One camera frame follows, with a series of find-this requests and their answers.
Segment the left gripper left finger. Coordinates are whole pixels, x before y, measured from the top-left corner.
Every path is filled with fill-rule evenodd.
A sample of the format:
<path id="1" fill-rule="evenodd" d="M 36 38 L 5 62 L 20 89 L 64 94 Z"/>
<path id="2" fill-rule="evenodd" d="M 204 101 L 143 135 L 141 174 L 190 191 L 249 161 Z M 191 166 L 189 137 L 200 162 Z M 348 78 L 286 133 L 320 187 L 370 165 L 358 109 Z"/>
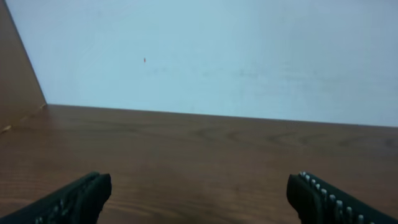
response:
<path id="1" fill-rule="evenodd" d="M 2 217 L 1 224 L 97 224 L 111 192 L 111 176 L 91 172 Z"/>

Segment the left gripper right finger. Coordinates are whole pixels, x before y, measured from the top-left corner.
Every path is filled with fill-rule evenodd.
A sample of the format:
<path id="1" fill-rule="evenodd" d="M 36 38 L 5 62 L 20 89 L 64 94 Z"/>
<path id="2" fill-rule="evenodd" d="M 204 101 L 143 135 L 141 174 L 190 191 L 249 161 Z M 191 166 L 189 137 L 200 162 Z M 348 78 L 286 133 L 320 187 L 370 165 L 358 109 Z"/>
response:
<path id="1" fill-rule="evenodd" d="M 289 175 L 286 194 L 302 224 L 397 224 L 395 218 L 309 172 Z"/>

